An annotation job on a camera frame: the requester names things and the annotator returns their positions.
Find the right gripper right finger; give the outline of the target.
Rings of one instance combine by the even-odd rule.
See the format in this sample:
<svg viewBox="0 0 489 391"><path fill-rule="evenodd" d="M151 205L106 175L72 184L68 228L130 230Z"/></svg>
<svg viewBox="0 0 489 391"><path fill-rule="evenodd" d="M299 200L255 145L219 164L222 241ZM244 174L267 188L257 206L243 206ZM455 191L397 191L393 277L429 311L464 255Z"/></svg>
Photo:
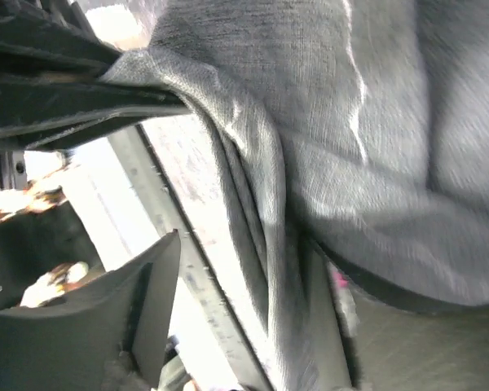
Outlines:
<svg viewBox="0 0 489 391"><path fill-rule="evenodd" d="M305 243L305 290L324 389L489 390L489 305L427 314L375 301Z"/></svg>

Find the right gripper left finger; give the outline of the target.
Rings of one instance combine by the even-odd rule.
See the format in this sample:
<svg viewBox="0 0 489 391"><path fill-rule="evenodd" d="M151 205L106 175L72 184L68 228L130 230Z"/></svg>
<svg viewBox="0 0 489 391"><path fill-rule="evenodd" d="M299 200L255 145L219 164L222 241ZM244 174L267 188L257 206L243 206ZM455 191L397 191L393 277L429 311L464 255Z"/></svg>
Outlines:
<svg viewBox="0 0 489 391"><path fill-rule="evenodd" d="M0 390L157 387L180 255L171 231L53 305L0 311Z"/></svg>

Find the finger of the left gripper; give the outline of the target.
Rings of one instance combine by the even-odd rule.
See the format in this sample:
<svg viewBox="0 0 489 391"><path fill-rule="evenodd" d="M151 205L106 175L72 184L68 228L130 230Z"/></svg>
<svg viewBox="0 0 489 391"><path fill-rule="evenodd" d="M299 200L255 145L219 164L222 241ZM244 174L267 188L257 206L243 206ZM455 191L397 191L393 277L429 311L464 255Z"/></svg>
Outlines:
<svg viewBox="0 0 489 391"><path fill-rule="evenodd" d="M0 72L99 75L121 55L65 1L0 1Z"/></svg>
<svg viewBox="0 0 489 391"><path fill-rule="evenodd" d="M187 113L160 88L0 74L0 149L58 149L152 117Z"/></svg>

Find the grey cloth napkin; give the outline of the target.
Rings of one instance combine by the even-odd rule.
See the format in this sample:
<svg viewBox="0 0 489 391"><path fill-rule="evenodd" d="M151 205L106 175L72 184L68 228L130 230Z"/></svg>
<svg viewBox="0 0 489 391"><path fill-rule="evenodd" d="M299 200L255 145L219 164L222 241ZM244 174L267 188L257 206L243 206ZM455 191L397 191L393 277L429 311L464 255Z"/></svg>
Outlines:
<svg viewBox="0 0 489 391"><path fill-rule="evenodd" d="M168 1L105 80L208 134L279 390L324 390L311 241L375 301L489 305L489 1Z"/></svg>

